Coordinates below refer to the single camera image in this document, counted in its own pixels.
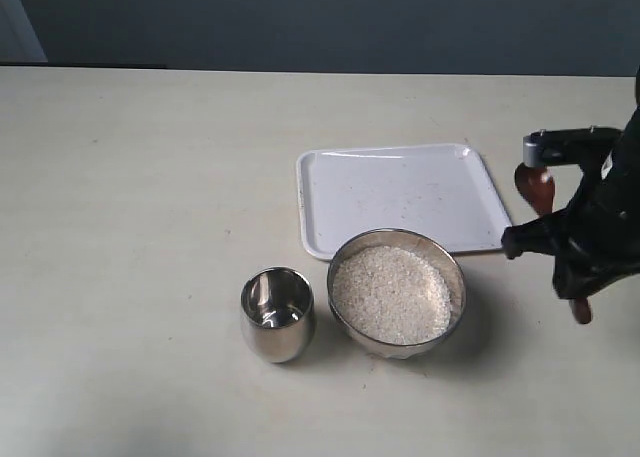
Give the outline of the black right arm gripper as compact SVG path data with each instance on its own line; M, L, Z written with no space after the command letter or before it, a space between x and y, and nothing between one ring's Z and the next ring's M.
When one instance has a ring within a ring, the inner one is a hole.
M639 272L639 110L626 126L541 130L541 162L577 165L583 177L566 207L504 229L508 260L555 256L560 297L588 297Z

